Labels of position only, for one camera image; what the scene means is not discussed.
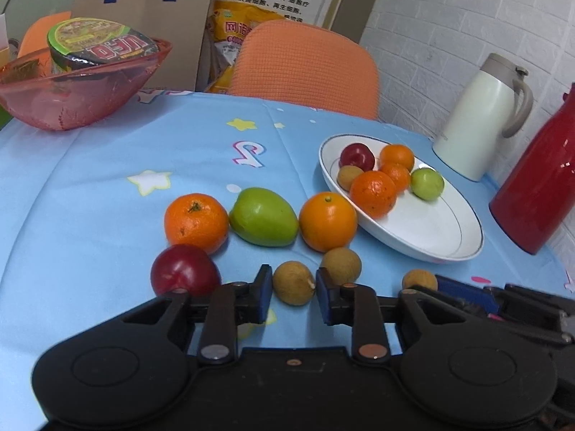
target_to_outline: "table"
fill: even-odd
[[[429,139],[392,125],[259,99],[160,91],[140,93],[89,128],[47,133],[15,120],[0,132],[0,429],[31,431],[44,422],[30,386],[42,352],[153,298],[149,270],[166,247],[163,214],[172,200],[206,193],[229,210],[242,188],[260,186],[298,213],[308,197],[327,190],[317,151],[341,133],[408,145],[465,196],[486,236],[476,259],[433,265],[359,230],[351,248],[363,260],[360,283],[392,296],[407,270],[424,268],[479,286],[511,282],[570,295],[548,248],[530,256],[494,222],[490,179],[468,181],[435,156]],[[261,264],[298,260],[314,272],[321,255],[300,238],[271,249],[231,233],[214,259],[224,282],[250,282]],[[315,301],[294,308],[274,298],[267,325],[243,326],[240,335],[241,346],[350,344],[350,328],[323,325]]]

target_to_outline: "white brick wall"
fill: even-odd
[[[456,97],[495,51],[530,72],[535,106],[502,144],[503,182],[575,82],[575,0],[377,0],[361,44],[381,74],[380,121],[435,137]],[[575,276],[575,210],[550,241]]]

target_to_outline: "red apple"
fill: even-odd
[[[185,288],[192,296],[205,296],[221,285],[220,273],[208,253],[193,245],[163,250],[152,264],[150,279],[156,295]]]
[[[355,165],[360,167],[364,172],[373,170],[376,164],[376,158],[372,151],[365,144],[354,142],[347,146],[339,156],[339,166]]]

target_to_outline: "food package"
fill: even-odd
[[[227,93],[234,74],[234,63],[245,37],[258,24],[284,17],[267,9],[240,1],[216,0],[212,22],[213,38],[218,53],[229,65],[208,89],[211,93]]]

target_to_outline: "green apple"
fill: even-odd
[[[445,188],[443,177],[431,168],[418,168],[411,174],[411,191],[424,201],[433,201]]]
[[[246,188],[229,213],[229,223],[244,240],[259,246],[287,246],[299,224],[291,205],[265,188]]]

